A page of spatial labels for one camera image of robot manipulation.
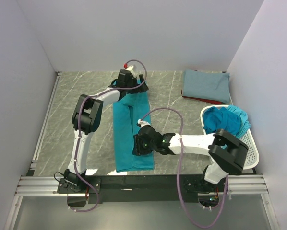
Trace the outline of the teal t shirt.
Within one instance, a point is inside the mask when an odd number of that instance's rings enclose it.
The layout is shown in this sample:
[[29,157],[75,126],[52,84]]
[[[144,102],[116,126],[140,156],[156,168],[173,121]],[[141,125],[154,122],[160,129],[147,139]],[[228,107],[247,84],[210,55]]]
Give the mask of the teal t shirt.
[[154,155],[133,155],[134,138],[139,131],[137,121],[150,112],[148,92],[127,94],[113,103],[113,142],[117,172],[154,169]]

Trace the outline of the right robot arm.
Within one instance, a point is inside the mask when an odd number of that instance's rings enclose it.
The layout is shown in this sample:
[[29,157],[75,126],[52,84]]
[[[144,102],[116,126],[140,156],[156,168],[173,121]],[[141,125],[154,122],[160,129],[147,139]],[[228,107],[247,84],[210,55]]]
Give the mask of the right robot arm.
[[153,151],[162,155],[198,154],[208,156],[211,164],[201,178],[201,187],[212,191],[227,175],[240,175],[244,169],[249,147],[220,129],[207,135],[181,135],[157,132],[150,123],[139,120],[139,131],[133,136],[135,156],[145,156]]

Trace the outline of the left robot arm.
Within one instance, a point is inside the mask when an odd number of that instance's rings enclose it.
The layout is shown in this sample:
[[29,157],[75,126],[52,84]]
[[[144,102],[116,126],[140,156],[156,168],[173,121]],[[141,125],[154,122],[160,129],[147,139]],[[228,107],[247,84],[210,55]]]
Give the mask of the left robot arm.
[[150,112],[147,75],[134,76],[133,66],[119,71],[118,77],[105,90],[82,94],[72,115],[74,146],[71,161],[63,176],[70,189],[79,193],[89,186],[86,160],[90,141],[98,130],[103,109],[113,106],[114,155],[117,172],[152,170],[154,157],[133,153],[134,135],[139,131],[137,121]]

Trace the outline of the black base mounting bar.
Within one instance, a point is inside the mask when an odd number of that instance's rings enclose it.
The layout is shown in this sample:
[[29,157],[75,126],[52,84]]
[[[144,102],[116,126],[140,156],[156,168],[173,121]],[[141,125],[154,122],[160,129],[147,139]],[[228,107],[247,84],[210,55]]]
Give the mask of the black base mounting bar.
[[[88,176],[90,188],[83,182],[79,187],[61,178],[57,193],[68,198],[83,195],[89,204],[96,202],[152,202],[178,201],[176,175],[122,175],[122,176]],[[225,187],[225,179],[216,185],[204,182],[199,174],[182,174],[179,184],[183,201],[197,203],[199,194],[221,192]]]

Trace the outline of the folded light blue t shirt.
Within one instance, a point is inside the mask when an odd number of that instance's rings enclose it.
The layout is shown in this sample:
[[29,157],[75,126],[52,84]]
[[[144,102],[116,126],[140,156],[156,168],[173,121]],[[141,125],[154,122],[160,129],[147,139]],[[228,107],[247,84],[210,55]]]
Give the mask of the folded light blue t shirt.
[[214,92],[217,96],[221,96],[225,104],[230,102],[229,73],[203,72],[188,69],[183,72],[182,76],[182,88]]

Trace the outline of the folded red t shirt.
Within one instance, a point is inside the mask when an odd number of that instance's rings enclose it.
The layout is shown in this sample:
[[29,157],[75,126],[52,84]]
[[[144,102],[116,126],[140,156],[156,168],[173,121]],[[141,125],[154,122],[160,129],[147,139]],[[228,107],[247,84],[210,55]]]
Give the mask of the folded red t shirt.
[[207,102],[211,104],[224,104],[225,102],[221,98],[221,96],[217,96],[214,92],[210,91],[200,91],[200,90],[189,90],[189,89],[181,89],[181,96],[186,99],[194,99],[202,102]]

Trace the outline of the blue t shirt in basket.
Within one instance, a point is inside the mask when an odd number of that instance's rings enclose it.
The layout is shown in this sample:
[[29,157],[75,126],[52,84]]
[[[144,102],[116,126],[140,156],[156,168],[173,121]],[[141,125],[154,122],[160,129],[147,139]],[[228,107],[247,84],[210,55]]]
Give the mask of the blue t shirt in basket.
[[233,105],[203,109],[202,122],[206,134],[223,129],[236,138],[242,138],[251,128],[248,114]]

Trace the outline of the aluminium frame rail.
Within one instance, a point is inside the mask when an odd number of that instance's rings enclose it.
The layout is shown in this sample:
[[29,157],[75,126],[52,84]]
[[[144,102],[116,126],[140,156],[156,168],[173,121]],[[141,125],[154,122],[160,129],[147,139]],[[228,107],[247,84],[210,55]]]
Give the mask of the aluminium frame rail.
[[12,201],[12,206],[9,211],[4,229],[5,230],[13,230],[19,210],[23,201],[23,198],[25,196],[56,196],[57,195],[57,185],[58,182],[54,180],[53,177],[47,177],[47,176],[34,176],[34,171],[36,169],[36,165],[38,162],[38,158],[40,155],[40,150],[43,144],[44,136],[45,136],[45,130],[46,126],[48,124],[49,120],[49,114],[53,105],[53,100],[55,98],[56,90],[59,85],[61,77],[61,72],[57,72],[55,84],[50,96],[50,101],[48,104],[48,108],[46,111],[46,115],[43,121],[43,125],[38,137],[38,141],[36,144],[36,148],[33,154],[33,158],[31,160],[31,164],[29,167],[29,170],[26,174],[26,176],[21,176],[16,188],[16,192]]

